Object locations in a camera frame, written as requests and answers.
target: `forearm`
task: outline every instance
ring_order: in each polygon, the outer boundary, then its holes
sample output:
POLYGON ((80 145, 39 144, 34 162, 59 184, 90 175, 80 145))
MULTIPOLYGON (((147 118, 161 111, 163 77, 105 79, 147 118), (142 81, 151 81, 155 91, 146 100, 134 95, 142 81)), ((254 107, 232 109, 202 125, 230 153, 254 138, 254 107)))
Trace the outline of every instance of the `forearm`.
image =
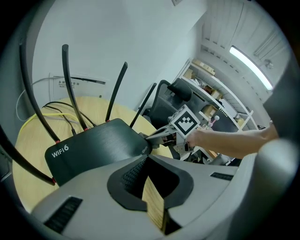
POLYGON ((224 155, 240 158, 257 152, 270 138, 259 131, 223 133, 198 130, 196 145, 224 155))

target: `yellow cable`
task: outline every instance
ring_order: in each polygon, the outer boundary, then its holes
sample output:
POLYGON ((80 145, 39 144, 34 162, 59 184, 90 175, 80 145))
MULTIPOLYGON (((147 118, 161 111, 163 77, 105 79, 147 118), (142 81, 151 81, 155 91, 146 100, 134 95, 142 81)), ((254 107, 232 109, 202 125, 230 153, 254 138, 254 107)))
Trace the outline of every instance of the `yellow cable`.
MULTIPOLYGON (((70 113, 43 113, 43 116, 62 116, 62 115, 66 115, 66 116, 69 116, 70 118, 73 118, 74 120, 78 121, 78 119, 70 114, 70 113)), ((21 127, 20 131, 19 131, 19 134, 20 132, 23 130, 23 128, 32 120, 36 117, 37 115, 34 114, 32 117, 30 117, 24 124, 23 126, 21 127)))

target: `hand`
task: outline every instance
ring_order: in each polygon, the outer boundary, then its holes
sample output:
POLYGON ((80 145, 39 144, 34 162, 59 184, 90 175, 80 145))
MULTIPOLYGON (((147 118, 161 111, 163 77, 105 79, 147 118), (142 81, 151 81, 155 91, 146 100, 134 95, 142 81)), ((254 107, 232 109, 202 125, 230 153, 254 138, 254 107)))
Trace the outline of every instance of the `hand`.
POLYGON ((198 130, 194 130, 193 132, 191 132, 191 133, 187 136, 188 146, 189 146, 190 148, 196 146, 196 145, 197 145, 197 142, 198 142, 198 138, 199 138, 199 131, 198 131, 198 130))

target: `human arm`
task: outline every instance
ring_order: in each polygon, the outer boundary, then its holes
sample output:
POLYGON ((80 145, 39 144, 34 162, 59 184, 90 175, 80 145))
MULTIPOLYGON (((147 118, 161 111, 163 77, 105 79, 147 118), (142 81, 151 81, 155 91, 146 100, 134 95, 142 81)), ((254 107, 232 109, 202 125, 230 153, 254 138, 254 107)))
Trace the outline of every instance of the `human arm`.
POLYGON ((187 137, 190 147, 199 146, 233 158, 258 152, 267 142, 278 138, 273 124, 263 130, 249 130, 236 133, 224 133, 208 130, 195 130, 187 137))

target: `box on shelf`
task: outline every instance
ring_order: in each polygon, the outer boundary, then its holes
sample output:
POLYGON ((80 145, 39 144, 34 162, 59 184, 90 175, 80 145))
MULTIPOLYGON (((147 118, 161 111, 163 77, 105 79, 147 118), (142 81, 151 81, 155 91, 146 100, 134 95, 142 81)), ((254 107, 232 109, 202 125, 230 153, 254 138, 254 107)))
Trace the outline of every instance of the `box on shelf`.
POLYGON ((191 79, 196 80, 196 74, 195 74, 194 72, 192 73, 191 79))
POLYGON ((206 105, 201 112, 204 113, 205 116, 207 116, 209 119, 216 113, 217 108, 215 108, 213 105, 206 105))
POLYGON ((212 94, 212 91, 213 89, 209 86, 209 85, 206 85, 203 90, 205 90, 209 95, 212 94))
POLYGON ((184 73, 184 77, 187 79, 191 79, 192 78, 192 74, 193 74, 193 70, 188 69, 185 73, 184 73))
POLYGON ((211 96, 214 99, 219 100, 223 95, 221 93, 219 93, 217 90, 213 90, 211 93, 211 96))
POLYGON ((208 66, 207 64, 201 62, 200 60, 198 59, 193 59, 193 63, 195 65, 197 65, 198 67, 202 68, 203 70, 205 70, 206 72, 208 72, 209 74, 211 75, 215 75, 215 70, 213 68, 211 68, 210 66, 208 66))

